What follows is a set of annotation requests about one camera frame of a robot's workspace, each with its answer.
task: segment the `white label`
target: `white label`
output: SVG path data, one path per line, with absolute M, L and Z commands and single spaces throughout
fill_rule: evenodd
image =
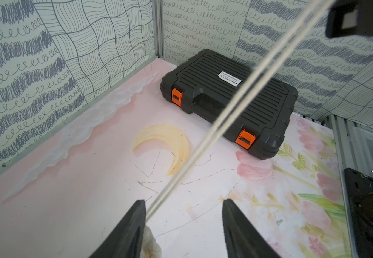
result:
M 234 87 L 238 86 L 239 83 L 241 82 L 240 79 L 230 75 L 230 74 L 227 74 L 226 72 L 222 71 L 218 77 L 220 77 L 221 80 L 225 80 L 226 82 L 228 82 L 229 84 L 233 85 Z

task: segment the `white cable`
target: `white cable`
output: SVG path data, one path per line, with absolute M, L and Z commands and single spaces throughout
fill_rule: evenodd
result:
M 217 120 L 215 120 L 213 126 L 211 127 L 208 134 L 205 136 L 205 138 L 200 142 L 200 144 L 195 148 L 194 152 L 192 153 L 191 157 L 188 159 L 188 161 L 184 164 L 184 166 L 179 170 L 179 172 L 172 177 L 172 179 L 169 181 L 169 183 L 165 186 L 165 188 L 159 193 L 157 198 L 152 202 L 151 206 L 148 207 L 147 213 L 146 213 L 146 221 L 151 217 L 151 213 L 155 213 L 155 207 L 160 203 L 161 198 L 166 195 L 167 191 L 170 189 L 170 186 L 174 184 L 175 181 L 178 181 L 181 175 L 185 173 L 185 170 L 187 167 L 190 167 L 193 160 L 197 159 L 198 154 L 201 152 L 201 150 L 205 147 L 205 145 L 208 144 L 208 142 L 211 140 L 211 137 L 213 137 L 216 130 L 222 125 L 222 123 L 225 121 L 225 119 L 228 117 L 228 115 L 231 113 L 233 108 L 237 105 L 237 103 L 241 100 L 241 98 L 244 96 L 244 94 L 248 91 L 248 89 L 251 87 L 251 85 L 254 83 L 254 81 L 258 78 L 258 76 L 262 73 L 262 71 L 270 64 L 270 62 L 274 59 L 275 55 L 279 53 L 279 51 L 284 47 L 284 45 L 287 43 L 287 41 L 292 37 L 294 33 L 297 32 L 297 29 L 303 24 L 304 20 L 308 17 L 308 15 L 314 10 L 314 8 L 321 2 L 321 0 L 312 0 L 302 11 L 302 13 L 299 14 L 297 19 L 295 20 L 292 27 L 287 31 L 286 34 L 284 34 L 280 40 L 274 45 L 274 48 L 271 49 L 266 57 L 261 61 L 261 63 L 257 66 L 257 68 L 249 75 L 247 80 L 241 85 L 239 90 L 235 93 L 235 95 L 232 97 L 231 101 L 228 103 L 228 105 L 225 107 L 225 109 L 221 112 L 221 114 L 218 116 Z
M 266 58 L 261 62 L 261 64 L 254 70 L 245 83 L 240 87 L 240 90 L 234 95 L 230 103 L 224 109 L 224 111 L 220 114 L 220 116 L 215 121 L 214 125 L 211 127 L 210 132 L 206 135 L 206 137 L 201 141 L 195 151 L 192 153 L 192 156 L 188 159 L 188 161 L 184 164 L 184 166 L 180 169 L 180 171 L 170 180 L 170 182 L 166 185 L 166 187 L 162 190 L 162 192 L 157 196 L 154 202 L 151 204 L 147 211 L 146 220 L 148 221 L 153 214 L 158 210 L 158 208 L 165 202 L 165 200 L 169 197 L 171 192 L 179 185 L 183 178 L 188 175 L 189 171 L 192 170 L 194 165 L 198 162 L 200 157 L 218 140 L 220 136 L 230 127 L 230 125 L 235 121 L 235 119 L 241 114 L 241 112 L 246 108 L 246 106 L 256 97 L 256 95 L 263 89 L 264 85 L 272 78 L 274 73 L 277 69 L 284 63 L 287 59 L 287 56 L 291 54 L 294 48 L 301 42 L 301 40 L 305 37 L 308 30 L 318 21 L 318 19 L 323 15 L 326 9 L 334 2 L 335 0 L 325 0 L 324 4 L 320 7 L 318 12 L 308 21 L 308 23 L 303 27 L 302 31 L 298 36 L 296 36 L 292 43 L 282 52 L 280 57 L 274 63 L 274 65 L 261 77 L 256 85 L 248 92 L 246 97 L 242 100 L 242 102 L 236 107 L 236 109 L 231 113 L 233 108 L 236 106 L 238 101 L 241 100 L 242 96 L 247 92 L 247 90 L 251 87 L 254 81 L 258 78 L 258 76 L 262 73 L 264 68 L 273 60 L 274 56 L 281 50 L 281 48 L 285 45 L 285 43 L 292 37 L 292 35 L 297 31 L 298 27 L 303 23 L 303 21 L 307 18 L 310 12 L 319 4 L 321 3 L 320 0 L 313 0 L 308 4 L 306 8 L 304 8 L 303 12 L 294 22 L 293 26 L 289 29 L 289 31 L 277 42 L 274 48 L 269 52 Z

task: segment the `squiggle pattern wall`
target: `squiggle pattern wall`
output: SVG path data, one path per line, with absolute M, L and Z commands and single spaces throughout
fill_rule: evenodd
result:
M 180 64 L 209 48 L 254 67 L 288 30 L 308 1 L 298 0 L 167 0 L 163 3 L 164 56 Z M 371 99 L 355 90 L 355 111 L 343 112 L 342 100 L 326 103 L 346 89 L 373 62 L 373 37 L 325 37 L 327 17 L 321 18 L 274 75 L 299 91 L 297 112 L 314 119 L 329 112 L 373 127 L 362 111 Z
M 0 168 L 154 54 L 149 0 L 0 0 Z

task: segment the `dark corner object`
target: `dark corner object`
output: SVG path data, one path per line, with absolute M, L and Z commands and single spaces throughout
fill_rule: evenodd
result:
M 373 0 L 338 0 L 330 8 L 326 37 L 373 36 Z
M 146 208 L 137 200 L 90 258 L 139 258 Z M 229 258 L 280 258 L 231 200 L 222 205 L 225 244 Z
M 138 258 L 145 219 L 145 201 L 137 200 L 90 258 Z
M 354 237 L 359 258 L 373 258 L 373 178 L 344 170 Z
M 229 258 L 280 258 L 231 199 L 222 204 L 222 223 Z

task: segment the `green painted leaf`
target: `green painted leaf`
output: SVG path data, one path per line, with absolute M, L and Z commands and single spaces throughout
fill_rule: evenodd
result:
M 268 198 L 270 198 L 272 201 L 278 202 L 277 197 L 273 195 L 272 193 L 267 193 Z
M 253 195 L 253 198 L 251 199 L 253 201 L 253 203 L 257 204 L 258 203 L 258 198 Z
M 316 165 L 321 169 L 322 172 L 327 173 L 329 176 L 331 176 L 334 179 L 340 180 L 339 176 L 334 173 L 333 170 L 331 170 L 324 162 L 320 160 L 317 156 L 311 154 L 311 153 L 304 153 L 308 157 L 311 158 L 311 160 L 316 163 Z
M 321 258 L 351 258 L 351 253 L 346 248 L 348 247 L 336 247 L 327 250 Z
M 327 235 L 324 233 L 324 231 L 321 228 L 314 226 L 313 224 L 306 223 L 300 229 L 307 235 L 315 236 L 320 238 L 323 242 L 328 242 Z
M 304 254 L 305 258 L 317 258 L 317 255 L 315 255 L 310 249 L 305 247 L 303 244 L 298 243 L 298 246 L 300 247 L 301 252 Z
M 285 152 L 285 151 L 282 150 L 282 149 L 278 150 L 278 153 L 277 153 L 277 154 L 280 155 L 280 156 L 288 156 L 288 153 Z
M 289 154 L 291 155 L 291 152 L 293 151 L 290 144 L 288 143 L 284 143 L 284 150 Z
M 298 152 L 298 161 L 305 166 L 305 157 L 300 152 Z
M 305 168 L 304 164 L 300 163 L 299 161 L 294 161 L 293 166 L 299 170 L 303 170 Z
M 297 203 L 300 203 L 300 198 L 298 198 L 297 194 L 291 192 L 291 195 L 293 196 L 294 200 L 295 200 Z
M 336 141 L 328 136 L 325 136 L 322 132 L 319 132 L 317 130 L 315 130 L 313 127 L 310 127 L 311 131 L 313 131 L 315 134 L 317 134 L 321 140 L 323 141 L 323 143 L 327 146 L 330 146 L 330 147 L 335 147 L 336 146 Z
M 320 205 L 329 216 L 345 223 L 345 208 L 343 205 L 332 203 L 326 197 L 319 194 L 299 193 L 298 196 Z

